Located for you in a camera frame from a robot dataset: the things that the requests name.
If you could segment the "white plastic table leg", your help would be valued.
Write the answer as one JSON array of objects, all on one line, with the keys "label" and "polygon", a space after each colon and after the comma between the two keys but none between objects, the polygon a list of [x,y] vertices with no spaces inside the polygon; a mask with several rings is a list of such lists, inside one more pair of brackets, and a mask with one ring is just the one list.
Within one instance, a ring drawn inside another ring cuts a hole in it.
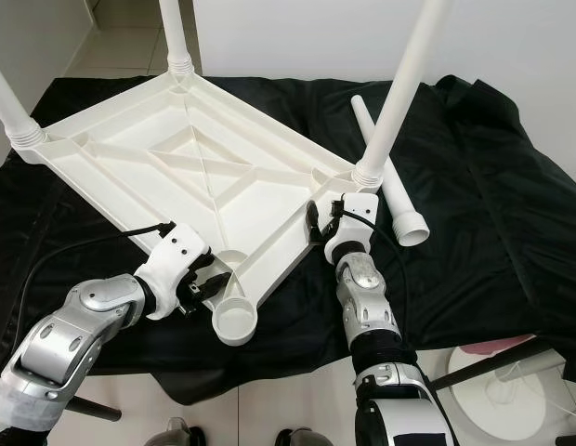
[{"label": "white plastic table leg", "polygon": [[[359,123],[361,135],[365,143],[369,143],[374,131],[374,121],[363,98],[360,95],[353,95],[350,105]],[[416,212],[412,205],[411,196],[404,188],[398,170],[390,158],[386,160],[381,191],[386,196],[386,204],[393,217],[393,230],[399,246],[411,247],[427,241],[431,230],[424,217]]]},{"label": "white plastic table leg", "polygon": [[45,130],[25,111],[20,99],[0,72],[0,122],[4,125],[9,145],[16,150],[31,150],[46,143]]},{"label": "white plastic table leg", "polygon": [[383,183],[389,154],[394,148],[412,98],[423,82],[425,65],[433,54],[434,39],[448,18],[452,4],[453,0],[425,0],[421,6],[391,80],[386,101],[383,102],[380,119],[374,123],[372,137],[351,173],[352,181],[360,191],[378,190]]},{"label": "white plastic table leg", "polygon": [[158,0],[158,7],[164,23],[166,70],[180,76],[195,73],[193,59],[188,51],[180,0]]}]

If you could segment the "white plastic table top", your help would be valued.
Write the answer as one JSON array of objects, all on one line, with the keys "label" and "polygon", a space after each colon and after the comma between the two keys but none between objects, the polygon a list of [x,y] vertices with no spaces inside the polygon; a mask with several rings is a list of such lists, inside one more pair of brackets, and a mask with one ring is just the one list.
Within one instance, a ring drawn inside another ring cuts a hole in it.
[{"label": "white plastic table top", "polygon": [[217,339],[253,338],[258,309],[309,250],[307,205],[355,194],[353,165],[195,73],[161,73],[12,139],[119,230],[190,226],[231,280],[204,303]]}]

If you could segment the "grey robot left foot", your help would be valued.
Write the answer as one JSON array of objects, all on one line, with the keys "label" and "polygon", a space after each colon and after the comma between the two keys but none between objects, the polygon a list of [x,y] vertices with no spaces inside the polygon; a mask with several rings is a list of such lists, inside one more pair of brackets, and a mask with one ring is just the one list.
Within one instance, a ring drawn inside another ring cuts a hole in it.
[{"label": "grey robot left foot", "polygon": [[170,417],[166,430],[152,435],[143,446],[208,446],[208,440],[201,427],[190,427],[182,417]]}]

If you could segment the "grey robot foot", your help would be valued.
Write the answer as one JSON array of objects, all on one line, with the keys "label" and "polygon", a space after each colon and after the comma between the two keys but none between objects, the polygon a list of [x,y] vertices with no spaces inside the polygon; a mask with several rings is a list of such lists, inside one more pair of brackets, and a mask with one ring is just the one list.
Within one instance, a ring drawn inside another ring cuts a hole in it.
[{"label": "grey robot foot", "polygon": [[182,417],[170,417],[166,430],[152,435],[143,446],[208,446],[208,440],[201,427],[190,427]]},{"label": "grey robot foot", "polygon": [[334,446],[334,443],[315,430],[300,427],[280,430],[274,446]]}]

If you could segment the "black cloth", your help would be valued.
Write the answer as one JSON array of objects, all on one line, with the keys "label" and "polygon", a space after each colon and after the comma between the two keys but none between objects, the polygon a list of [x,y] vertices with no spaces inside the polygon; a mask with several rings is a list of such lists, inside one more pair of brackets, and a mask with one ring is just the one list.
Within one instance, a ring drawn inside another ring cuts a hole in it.
[{"label": "black cloth", "polygon": [[[391,158],[431,237],[373,258],[419,351],[537,335],[576,383],[576,182],[538,152],[504,93],[453,75],[415,95]],[[72,285],[134,271],[135,243],[47,167],[0,166],[0,370]],[[263,303],[254,338],[216,339],[206,310],[143,321],[102,349],[93,373],[156,374],[192,404],[253,381],[313,373],[348,356],[334,269],[314,250]]]}]

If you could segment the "grey robot right foot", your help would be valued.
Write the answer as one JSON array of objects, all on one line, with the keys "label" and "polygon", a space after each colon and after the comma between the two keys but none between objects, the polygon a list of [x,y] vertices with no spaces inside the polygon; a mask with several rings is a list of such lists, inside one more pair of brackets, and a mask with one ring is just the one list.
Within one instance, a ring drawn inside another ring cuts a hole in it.
[{"label": "grey robot right foot", "polygon": [[280,430],[274,446],[334,446],[334,443],[315,430],[300,427]]}]

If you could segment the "pink plastic seat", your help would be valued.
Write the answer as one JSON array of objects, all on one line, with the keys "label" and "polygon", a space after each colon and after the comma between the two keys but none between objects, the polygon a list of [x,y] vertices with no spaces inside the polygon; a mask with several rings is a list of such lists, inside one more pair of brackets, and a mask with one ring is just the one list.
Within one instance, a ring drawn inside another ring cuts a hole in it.
[{"label": "pink plastic seat", "polygon": [[533,338],[533,334],[514,336],[514,338],[502,338],[491,341],[480,341],[480,343],[459,346],[461,351],[467,354],[478,354],[479,356],[492,356],[506,349],[526,343]]}]

